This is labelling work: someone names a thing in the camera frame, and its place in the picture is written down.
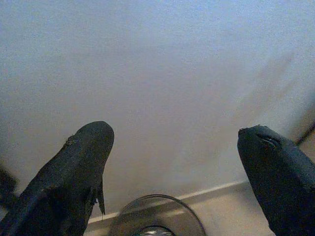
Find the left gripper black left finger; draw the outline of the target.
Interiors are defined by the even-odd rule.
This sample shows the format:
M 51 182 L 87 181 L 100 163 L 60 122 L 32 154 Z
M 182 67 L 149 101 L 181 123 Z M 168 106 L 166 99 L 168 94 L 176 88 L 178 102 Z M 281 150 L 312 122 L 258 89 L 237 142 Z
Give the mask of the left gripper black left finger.
M 105 211 L 103 173 L 114 137 L 104 121 L 70 136 L 0 221 L 0 236 L 83 236 L 94 205 Z

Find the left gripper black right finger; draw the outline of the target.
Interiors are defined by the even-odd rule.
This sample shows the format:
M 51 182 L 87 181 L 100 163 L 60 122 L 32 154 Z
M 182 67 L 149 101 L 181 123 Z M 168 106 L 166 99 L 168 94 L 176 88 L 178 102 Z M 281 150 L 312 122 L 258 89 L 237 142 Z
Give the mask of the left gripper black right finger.
M 270 230 L 276 236 L 315 236 L 315 163 L 263 125 L 240 129 L 237 148 Z

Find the white round floor fan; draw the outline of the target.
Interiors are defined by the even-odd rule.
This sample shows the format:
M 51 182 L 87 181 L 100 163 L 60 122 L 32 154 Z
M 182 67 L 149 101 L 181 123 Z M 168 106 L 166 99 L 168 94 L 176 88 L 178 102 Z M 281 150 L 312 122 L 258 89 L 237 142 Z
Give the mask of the white round floor fan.
M 140 197 L 122 208 L 108 236 L 207 236 L 197 214 L 164 194 Z

